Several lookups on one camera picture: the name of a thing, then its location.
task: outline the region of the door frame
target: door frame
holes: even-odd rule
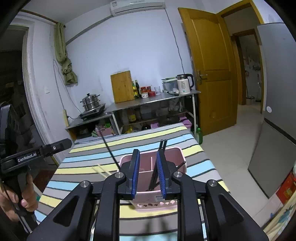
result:
[[[256,16],[260,22],[260,24],[264,24],[264,21],[263,21],[263,18],[261,16],[261,14],[259,13],[259,10],[257,9],[256,5],[253,3],[252,0],[242,0],[242,1],[239,1],[225,9],[223,9],[222,11],[218,12],[217,15],[220,15],[222,18],[228,16],[228,15],[231,15],[237,11],[240,11],[240,10],[243,10],[245,8],[248,8],[248,7],[252,7],[253,10],[255,11],[256,13]]]
[[[264,99],[264,78],[263,78],[263,64],[262,64],[262,56],[261,56],[261,51],[260,51],[260,45],[259,45],[259,41],[258,41],[258,37],[256,34],[255,29],[248,29],[248,30],[244,30],[238,33],[234,33],[231,37],[232,41],[235,41],[236,44],[236,48],[233,48],[234,50],[234,55],[238,55],[239,57],[239,62],[236,61],[236,65],[238,67],[240,67],[241,71],[238,72],[237,71],[237,76],[238,76],[238,85],[241,86],[241,91],[239,91],[239,93],[241,93],[241,96],[239,96],[239,103],[241,102],[241,105],[246,104],[246,76],[245,76],[245,72],[244,72],[244,60],[243,60],[243,56],[242,56],[242,48],[241,48],[241,44],[239,41],[239,37],[242,36],[247,36],[247,35],[254,35],[255,40],[256,40],[256,44],[257,44],[257,48],[258,48],[258,52],[259,52],[259,60],[260,60],[260,75],[261,75],[261,108],[260,108],[260,113],[262,114],[262,110],[263,110],[263,99]]]
[[[220,12],[217,13],[217,15],[221,16],[223,21],[225,22],[224,20],[224,17],[228,16],[228,15],[231,15],[237,11],[240,11],[240,10],[243,10],[245,8],[248,8],[248,7],[251,7],[253,8],[258,20],[259,20],[259,23],[260,24],[264,24],[264,21],[263,21],[263,18],[261,16],[261,14],[259,13],[259,10],[257,9],[256,5],[253,3],[252,0],[242,0],[242,1],[239,1],[223,10],[221,10]],[[259,50],[259,58],[260,58],[260,68],[261,68],[261,71],[260,71],[260,74],[261,74],[261,83],[262,83],[262,88],[261,88],[261,107],[260,107],[260,113],[262,114],[263,112],[263,103],[264,103],[264,69],[263,69],[263,63],[262,63],[262,53],[261,53],[261,49],[260,49],[260,45],[259,45],[259,42],[258,42],[258,37],[257,37],[257,34],[256,34],[256,31],[255,29],[249,29],[249,30],[245,30],[245,31],[242,31],[242,32],[238,32],[238,33],[235,33],[233,34],[234,37],[231,37],[231,40],[232,42],[235,41],[235,45],[233,47],[233,50],[234,50],[234,57],[237,55],[237,56],[240,56],[241,54],[241,57],[239,58],[239,62],[236,61],[236,66],[237,66],[237,70],[238,69],[241,69],[241,71],[237,71],[237,79],[238,79],[238,82],[241,81],[241,86],[242,88],[245,88],[246,86],[246,79],[245,79],[245,74],[242,74],[242,71],[244,70],[244,64],[243,64],[243,60],[242,60],[242,63],[241,63],[241,58],[242,58],[242,53],[240,52],[241,51],[241,47],[240,47],[240,42],[238,40],[238,37],[241,37],[241,36],[246,36],[246,35],[251,35],[251,34],[254,34],[255,36],[255,39],[256,39],[256,43],[257,43],[257,46],[258,46],[258,50]],[[244,105],[246,103],[246,95],[245,95],[245,89],[242,90],[242,98],[241,98],[241,103],[242,105]]]
[[[25,93],[36,129],[41,137],[41,140],[46,145],[53,143],[54,138],[51,134],[49,125],[45,118],[45,114],[42,110],[37,87],[35,84],[36,80],[33,68],[33,35],[35,30],[34,25],[35,22],[33,20],[26,20],[18,18],[16,16],[9,25],[9,28],[13,28],[16,30],[26,29],[22,45],[22,72]],[[59,164],[64,159],[61,153],[56,153],[51,156],[51,158],[57,166],[59,166]]]

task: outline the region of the human hand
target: human hand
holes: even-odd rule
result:
[[[38,208],[38,202],[36,200],[36,193],[33,188],[33,178],[30,174],[27,174],[27,185],[22,192],[22,201],[21,205],[29,212],[33,212]],[[12,207],[12,203],[8,199],[5,189],[3,188],[3,183],[0,184],[0,206],[4,213],[9,217],[12,221],[18,221],[18,215],[14,212]],[[18,203],[19,198],[12,190],[10,190],[7,186],[5,186],[7,193],[13,203]]]

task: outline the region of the green curtain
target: green curtain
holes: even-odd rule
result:
[[[77,83],[77,76],[72,71],[72,62],[67,54],[63,23],[57,23],[54,27],[54,48],[57,61],[62,66],[65,85]]]

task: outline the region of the gray refrigerator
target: gray refrigerator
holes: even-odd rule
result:
[[[296,42],[284,23],[257,26],[266,64],[266,108],[248,170],[270,198],[296,161]]]

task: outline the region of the wooden cutting board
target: wooden cutting board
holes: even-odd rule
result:
[[[130,71],[111,75],[111,83],[115,103],[135,99]]]

